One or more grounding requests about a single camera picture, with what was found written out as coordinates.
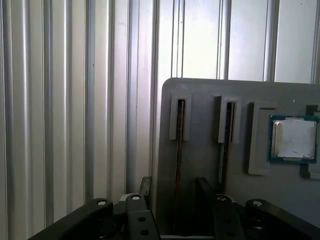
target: mounting hole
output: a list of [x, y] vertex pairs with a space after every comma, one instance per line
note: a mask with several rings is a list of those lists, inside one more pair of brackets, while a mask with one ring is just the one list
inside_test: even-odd
[[141, 230], [140, 234], [142, 236], [147, 236], [149, 234], [149, 231], [144, 229], [144, 230]]
[[224, 222], [225, 222], [226, 224], [230, 224], [230, 223], [231, 223], [230, 217], [225, 218], [225, 219], [224, 219]]
[[105, 201], [105, 200], [101, 200], [101, 201], [98, 201], [98, 202], [97, 202], [97, 204], [98, 204], [99, 206], [105, 205], [106, 203], [107, 203], [107, 201]]
[[227, 235], [228, 237], [234, 237], [234, 236], [235, 236], [235, 233], [234, 233], [233, 231], [227, 231], [227, 232], [226, 232], [226, 235]]

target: screw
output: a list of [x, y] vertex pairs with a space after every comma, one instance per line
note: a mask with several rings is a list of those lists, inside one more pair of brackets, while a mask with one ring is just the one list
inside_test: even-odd
[[105, 205], [106, 203], [107, 203], [106, 201], [98, 201], [99, 206]]
[[252, 204], [255, 205], [255, 206], [257, 206], [257, 207], [260, 207], [260, 206], [263, 205], [262, 202], [260, 202], [260, 201], [253, 201]]
[[226, 197], [225, 196], [218, 196], [217, 199], [219, 201], [225, 201], [226, 200]]

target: gray panel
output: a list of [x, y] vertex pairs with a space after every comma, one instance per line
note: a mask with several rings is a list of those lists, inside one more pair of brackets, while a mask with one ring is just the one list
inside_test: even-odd
[[228, 79], [263, 81], [267, 6], [267, 0], [232, 1]]
[[217, 184], [220, 159], [218, 97], [242, 98], [238, 144], [230, 144], [225, 194], [241, 205], [265, 199], [320, 226], [320, 181], [302, 178], [299, 164], [268, 164], [269, 116], [306, 115], [307, 105], [320, 100], [320, 86], [311, 84], [173, 78], [162, 89], [156, 215], [165, 233], [173, 212], [177, 141], [169, 140], [172, 94], [192, 95], [191, 127], [183, 142], [179, 211], [183, 219], [193, 209], [195, 177]]
[[185, 0], [184, 4], [183, 77], [215, 78], [219, 1]]
[[317, 0], [281, 0], [275, 81], [311, 83]]

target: metal sheet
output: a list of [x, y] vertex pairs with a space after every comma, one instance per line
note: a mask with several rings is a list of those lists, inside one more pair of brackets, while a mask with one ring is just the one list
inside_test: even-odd
[[110, 99], [111, 99], [111, 46], [112, 2], [95, 1], [94, 35], [94, 123], [93, 123], [93, 197], [110, 194]]
[[46, 226], [45, 221], [45, 121], [43, 68], [43, 5], [30, 2], [30, 105], [31, 105], [31, 182], [32, 234]]
[[228, 79], [263, 80], [267, 5], [267, 0], [232, 2]]
[[111, 199], [126, 191], [127, 88], [129, 76], [129, 0], [114, 6]]
[[311, 83], [317, 0], [282, 0], [275, 81]]
[[8, 239], [7, 129], [5, 100], [4, 5], [0, 1], [0, 239]]
[[156, 2], [143, 0], [139, 4], [134, 192], [152, 171]]
[[184, 0], [184, 10], [181, 13], [183, 15], [180, 14], [178, 22], [175, 20], [175, 23], [184, 21], [184, 34], [181, 36], [179, 31], [178, 36], [178, 41], [182, 37], [179, 42], [183, 44], [183, 59], [180, 60], [183, 62], [183, 77], [216, 78], [219, 1]]
[[71, 77], [70, 77], [70, 210], [85, 203], [85, 139], [87, 102], [87, 11], [85, 0], [70, 6], [71, 22]]

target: metal wall panel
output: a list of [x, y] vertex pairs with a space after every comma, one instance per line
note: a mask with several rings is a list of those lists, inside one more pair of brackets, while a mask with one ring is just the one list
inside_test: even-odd
[[263, 81], [267, 6], [267, 0], [232, 2], [228, 79]]
[[316, 0], [1, 0], [0, 239], [153, 176], [171, 77], [319, 82]]
[[312, 62], [317, 0], [281, 0], [277, 34], [275, 81], [313, 81]]

